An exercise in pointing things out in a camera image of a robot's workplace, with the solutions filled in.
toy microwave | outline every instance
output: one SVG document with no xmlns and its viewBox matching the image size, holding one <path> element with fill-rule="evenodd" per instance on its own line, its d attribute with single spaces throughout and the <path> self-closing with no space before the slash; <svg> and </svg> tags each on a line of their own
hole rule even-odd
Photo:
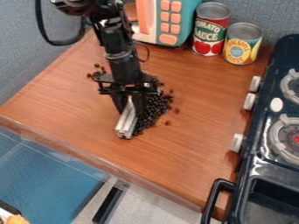
<svg viewBox="0 0 299 224">
<path fill-rule="evenodd" d="M 135 19 L 129 15 L 133 39 L 164 46 L 182 45 L 192 30 L 194 12 L 200 3 L 201 0 L 129 0 L 136 9 Z"/>
</svg>

white knob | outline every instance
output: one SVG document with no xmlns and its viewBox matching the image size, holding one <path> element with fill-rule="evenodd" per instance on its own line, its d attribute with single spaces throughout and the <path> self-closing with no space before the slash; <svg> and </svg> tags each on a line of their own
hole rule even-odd
<svg viewBox="0 0 299 224">
<path fill-rule="evenodd" d="M 254 106 L 255 98 L 256 94 L 247 94 L 243 108 L 246 110 L 251 110 Z"/>
<path fill-rule="evenodd" d="M 282 110 L 283 108 L 283 101 L 281 98 L 274 98 L 271 101 L 270 108 L 273 112 L 277 113 Z"/>
<path fill-rule="evenodd" d="M 234 134 L 232 144 L 231 144 L 231 151 L 239 153 L 240 146 L 242 145 L 244 136 L 241 134 Z"/>
<path fill-rule="evenodd" d="M 254 76 L 253 79 L 251 80 L 250 91 L 256 93 L 260 85 L 261 85 L 261 77 Z"/>
</svg>

tin can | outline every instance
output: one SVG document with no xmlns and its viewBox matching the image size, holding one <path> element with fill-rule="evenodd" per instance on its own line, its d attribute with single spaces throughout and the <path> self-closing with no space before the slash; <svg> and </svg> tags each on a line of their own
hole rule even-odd
<svg viewBox="0 0 299 224">
<path fill-rule="evenodd" d="M 258 55 L 262 31 L 255 24 L 232 24 L 226 35 L 223 57 L 234 65 L 249 65 Z"/>
<path fill-rule="evenodd" d="M 220 54 L 230 17 L 229 9 L 222 3 L 199 5 L 193 34 L 193 51 L 205 56 Z"/>
</svg>

toy stove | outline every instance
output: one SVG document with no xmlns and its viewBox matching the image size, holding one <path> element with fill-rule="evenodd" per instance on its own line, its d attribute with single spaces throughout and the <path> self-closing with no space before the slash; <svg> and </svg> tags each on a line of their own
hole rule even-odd
<svg viewBox="0 0 299 224">
<path fill-rule="evenodd" d="M 203 213 L 210 223 L 219 192 L 232 194 L 223 223 L 299 224 L 299 35 L 278 41 L 244 103 L 246 135 L 236 134 L 237 183 L 217 179 Z"/>
</svg>

oven door handle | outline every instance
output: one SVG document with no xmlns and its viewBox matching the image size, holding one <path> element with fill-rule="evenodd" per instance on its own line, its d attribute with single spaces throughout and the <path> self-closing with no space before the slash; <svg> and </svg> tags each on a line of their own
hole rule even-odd
<svg viewBox="0 0 299 224">
<path fill-rule="evenodd" d="M 214 181 L 208 201 L 205 205 L 205 210 L 201 217 L 201 224 L 210 224 L 212 212 L 214 211 L 214 207 L 216 205 L 220 192 L 226 191 L 229 193 L 233 193 L 234 190 L 235 184 L 233 182 L 222 178 L 218 178 Z"/>
</svg>

